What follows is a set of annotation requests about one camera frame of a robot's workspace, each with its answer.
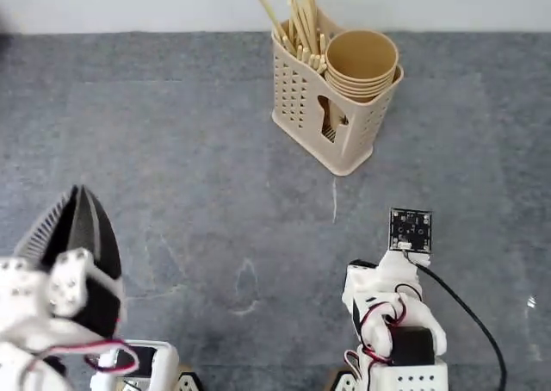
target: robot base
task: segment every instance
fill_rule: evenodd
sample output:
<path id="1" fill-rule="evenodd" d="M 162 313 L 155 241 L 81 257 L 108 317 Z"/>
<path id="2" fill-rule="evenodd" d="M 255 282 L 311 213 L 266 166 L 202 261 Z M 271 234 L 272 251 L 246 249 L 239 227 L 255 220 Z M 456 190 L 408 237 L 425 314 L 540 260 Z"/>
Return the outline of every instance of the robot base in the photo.
<path id="1" fill-rule="evenodd" d="M 124 378 L 117 380 L 116 391 L 135 391 L 132 385 L 127 385 Z M 178 380 L 171 391 L 204 391 L 199 376 L 190 367 L 178 367 Z"/>
<path id="2" fill-rule="evenodd" d="M 437 359 L 434 365 L 388 367 L 371 370 L 369 390 L 360 390 L 349 369 L 337 372 L 328 391 L 449 391 L 448 366 Z"/>

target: ventilation holes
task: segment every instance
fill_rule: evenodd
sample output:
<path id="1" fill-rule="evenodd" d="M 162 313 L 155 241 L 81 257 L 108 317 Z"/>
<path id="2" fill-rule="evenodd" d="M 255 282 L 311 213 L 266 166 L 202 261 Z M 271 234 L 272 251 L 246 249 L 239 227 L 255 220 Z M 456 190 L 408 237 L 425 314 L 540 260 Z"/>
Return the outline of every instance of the ventilation holes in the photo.
<path id="1" fill-rule="evenodd" d="M 68 201 L 69 195 L 63 194 L 58 202 L 46 211 L 34 224 L 28 236 L 15 247 L 15 256 L 35 260 L 42 257 Z"/>

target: black cable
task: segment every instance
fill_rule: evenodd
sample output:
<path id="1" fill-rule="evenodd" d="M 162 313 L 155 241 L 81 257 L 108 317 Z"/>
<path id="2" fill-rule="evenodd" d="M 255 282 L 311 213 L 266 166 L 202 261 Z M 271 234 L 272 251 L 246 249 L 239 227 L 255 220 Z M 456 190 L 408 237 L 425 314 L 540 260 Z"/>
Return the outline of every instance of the black cable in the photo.
<path id="1" fill-rule="evenodd" d="M 423 296 L 419 293 L 418 290 L 416 290 L 412 285 L 410 285 L 409 283 L 399 283 L 397 284 L 395 287 L 394 287 L 394 293 L 398 294 L 398 289 L 402 286 L 405 286 L 406 288 L 409 288 L 411 289 L 413 292 L 415 292 L 415 295 L 417 295 L 418 299 L 420 301 L 423 301 Z"/>
<path id="2" fill-rule="evenodd" d="M 413 263 L 409 257 L 406 255 L 406 259 L 409 260 L 412 264 Z M 456 292 L 445 282 L 443 281 L 440 276 L 438 276 L 436 273 L 434 273 L 432 270 L 424 267 L 422 264 L 415 264 L 421 271 L 423 271 L 425 274 L 433 278 L 440 286 L 444 288 L 446 292 L 448 292 L 452 298 L 463 308 L 463 310 L 470 316 L 473 321 L 476 323 L 476 325 L 479 326 L 480 330 L 486 335 L 486 338 L 488 338 L 488 341 L 490 341 L 490 344 L 492 345 L 493 350 L 496 353 L 496 357 L 498 357 L 499 362 L 499 370 L 501 371 L 501 377 L 499 378 L 499 387 L 498 391 L 505 391 L 505 386 L 507 385 L 507 366 L 505 365 L 505 360 L 503 358 L 503 354 L 501 353 L 501 350 L 499 349 L 499 345 L 494 339 L 493 335 L 490 333 L 488 328 L 482 323 L 482 321 L 479 319 L 478 316 L 473 312 L 473 310 L 457 295 Z"/>
<path id="3" fill-rule="evenodd" d="M 141 388 L 138 387 L 137 385 L 134 385 L 134 384 L 132 384 L 131 382 L 126 381 L 126 380 L 122 380 L 122 381 L 123 381 L 125 384 L 127 384 L 129 387 L 134 388 L 136 391 L 141 391 Z"/>

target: stacked paper cups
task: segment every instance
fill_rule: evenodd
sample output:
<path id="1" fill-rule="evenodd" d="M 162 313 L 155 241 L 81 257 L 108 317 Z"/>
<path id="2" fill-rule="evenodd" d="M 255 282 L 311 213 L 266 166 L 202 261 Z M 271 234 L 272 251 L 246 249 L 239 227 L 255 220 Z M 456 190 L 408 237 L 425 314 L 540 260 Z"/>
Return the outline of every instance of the stacked paper cups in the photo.
<path id="1" fill-rule="evenodd" d="M 399 53 L 384 34 L 367 30 L 343 32 L 335 36 L 325 52 L 327 83 L 356 102 L 369 102 L 393 82 Z M 331 125 L 342 120 L 331 109 Z"/>

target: black circuit board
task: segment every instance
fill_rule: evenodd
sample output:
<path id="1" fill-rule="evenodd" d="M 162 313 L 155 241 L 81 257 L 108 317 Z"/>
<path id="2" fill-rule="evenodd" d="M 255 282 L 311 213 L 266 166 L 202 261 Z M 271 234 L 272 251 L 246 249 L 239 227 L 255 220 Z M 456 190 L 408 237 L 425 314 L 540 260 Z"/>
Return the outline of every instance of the black circuit board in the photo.
<path id="1" fill-rule="evenodd" d="M 388 249 L 430 253 L 432 249 L 432 212 L 391 208 L 388 231 Z M 411 243 L 404 248 L 399 242 Z"/>

